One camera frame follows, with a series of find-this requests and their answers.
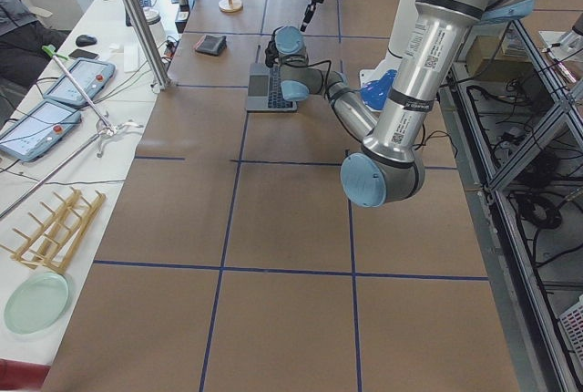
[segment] white table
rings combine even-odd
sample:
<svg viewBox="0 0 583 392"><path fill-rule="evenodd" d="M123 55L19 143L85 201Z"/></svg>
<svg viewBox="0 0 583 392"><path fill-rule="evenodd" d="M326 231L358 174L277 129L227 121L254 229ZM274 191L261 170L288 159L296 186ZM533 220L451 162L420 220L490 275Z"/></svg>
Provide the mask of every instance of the white table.
<svg viewBox="0 0 583 392"><path fill-rule="evenodd" d="M170 0L158 0L155 7L159 10L162 18L161 23L151 26L156 44L162 45L167 36L178 39L179 36L174 26L178 6L172 5ZM60 54L67 55L77 48L75 39L81 34L96 36L97 44L85 47L85 49L99 53L100 60L112 62L117 67L116 74L112 80L109 81L103 92L97 95L96 98L99 98L105 96L113 88L132 76L132 73L124 72L123 52L112 51L110 46L112 44L120 46L135 45L138 44L138 38L133 28L125 25L125 10L121 0L95 0L59 49ZM133 119L142 125L146 125L148 122L157 97L151 86L154 77L148 69L148 63L146 63L125 85L125 87L129 86L127 89L98 104L102 112L107 111L109 113L109 119L114 125L125 122L128 119ZM51 62L41 77L54 76L60 76L60 70L56 63ZM39 83L43 90L47 90L50 85L50 82ZM29 111L41 99L39 91L36 88L31 88L18 110ZM18 118L21 116L21 113L16 112L13 117ZM19 162L10 171L37 179L46 176L63 159L95 134L97 115L90 108L85 108L82 117L82 123L65 135L64 139L55 145L43 158L30 163ZM70 287L70 306L56 323L46 330L32 335L11 333L6 329L4 318L2 318L0 320L0 358L48 365L52 363L121 191L122 181L128 173L142 130L133 129L129 133L122 133L113 138L106 145L102 158L96 156L97 144L93 143L50 180L50 182L113 182L75 185L77 189L82 190L89 200L93 200L96 196L94 190L105 193L107 198L96 219L90 225L73 262L66 272ZM0 157L2 157L0 169L8 167L14 161L4 153L1 153ZM7 208L8 205L34 185L33 181L24 176L15 176L8 172L0 173L0 182L2 183L0 210ZM40 206L40 202L44 201L55 208L57 204L56 198L52 194L53 192L58 192L66 197L70 193L70 189L64 185L46 185L35 192L27 201L0 221L0 243L11 249L19 247L23 239L15 234L12 228L18 228L22 232L31 232L35 225L31 218L27 216L27 213L31 211L40 219L44 219L47 213ZM5 304L12 292L18 285L28 279L33 272L39 271L31 271L22 264L11 261L9 253L0 250L0 311L4 312Z"/></svg>

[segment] wooden base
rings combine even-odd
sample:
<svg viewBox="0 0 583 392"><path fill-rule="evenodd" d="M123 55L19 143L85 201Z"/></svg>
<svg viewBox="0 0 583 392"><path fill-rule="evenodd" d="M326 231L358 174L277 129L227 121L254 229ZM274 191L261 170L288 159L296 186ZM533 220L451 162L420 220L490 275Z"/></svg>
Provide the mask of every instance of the wooden base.
<svg viewBox="0 0 583 392"><path fill-rule="evenodd" d="M241 0L221 0L219 1L219 8L222 12L237 12L243 8L243 2Z"/></svg>

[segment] metal rod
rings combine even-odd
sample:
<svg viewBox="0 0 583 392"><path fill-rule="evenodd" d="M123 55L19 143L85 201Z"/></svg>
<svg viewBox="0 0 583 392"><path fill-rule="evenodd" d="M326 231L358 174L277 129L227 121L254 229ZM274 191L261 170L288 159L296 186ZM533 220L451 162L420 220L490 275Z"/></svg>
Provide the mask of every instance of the metal rod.
<svg viewBox="0 0 583 392"><path fill-rule="evenodd" d="M57 165L54 169L52 169L43 179L39 180L35 185L33 185L25 194L23 194L20 198L18 198L12 205L6 208L4 211L0 213L0 221L4 219L5 216L10 214L12 211L16 209L22 202L26 201L39 188L41 188L48 180L50 180L53 176L56 175L58 171L63 169L74 157L76 157L79 153L85 150L91 143L93 143L96 139L98 139L101 134L95 134L93 137L88 139L85 143L83 143L77 150L75 150L72 154L66 157L59 165Z"/></svg>
<svg viewBox="0 0 583 392"><path fill-rule="evenodd" d="M99 119L101 120L101 122L105 125L105 127L107 129L109 129L109 131L111 133L114 133L115 134L116 133L116 128L111 124L111 122L107 119L107 117L104 116L101 113L101 111L99 110L99 108L97 107L97 105L93 102L93 100L91 100L91 98L85 92L85 90L83 89L83 87L81 87L79 85L79 83L75 80L75 78L73 77L73 75L65 67L65 64L63 64L61 62L61 59L57 55L53 55L53 60L56 62L56 64L59 66L59 68L63 71L63 73L65 74L65 76L71 81L71 83L73 84L73 86L81 94L81 96L87 102L87 104L91 107L91 109L93 109L95 111L95 113L97 114L97 116L99 117Z"/></svg>
<svg viewBox="0 0 583 392"><path fill-rule="evenodd" d="M156 81L160 89L165 89L170 83L170 79L162 64L162 59L160 59L158 48L156 47L154 36L149 30L144 11L140 7L138 0L123 0L123 2Z"/></svg>

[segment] black wallet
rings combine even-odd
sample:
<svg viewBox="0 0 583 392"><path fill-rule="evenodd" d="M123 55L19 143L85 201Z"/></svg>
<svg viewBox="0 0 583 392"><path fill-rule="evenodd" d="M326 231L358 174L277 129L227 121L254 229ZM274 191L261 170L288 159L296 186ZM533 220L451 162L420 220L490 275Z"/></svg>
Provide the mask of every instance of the black wallet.
<svg viewBox="0 0 583 392"><path fill-rule="evenodd" d="M194 51L217 57L227 46L226 36L205 35L194 46Z"/></svg>

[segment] black mouse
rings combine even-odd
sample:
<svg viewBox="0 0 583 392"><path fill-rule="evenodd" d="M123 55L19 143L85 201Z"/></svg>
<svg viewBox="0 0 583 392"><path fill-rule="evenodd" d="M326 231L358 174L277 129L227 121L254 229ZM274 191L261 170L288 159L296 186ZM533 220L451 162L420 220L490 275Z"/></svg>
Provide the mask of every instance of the black mouse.
<svg viewBox="0 0 583 392"><path fill-rule="evenodd" d="M97 38L91 35L79 35L75 40L77 47L93 46L97 43Z"/></svg>

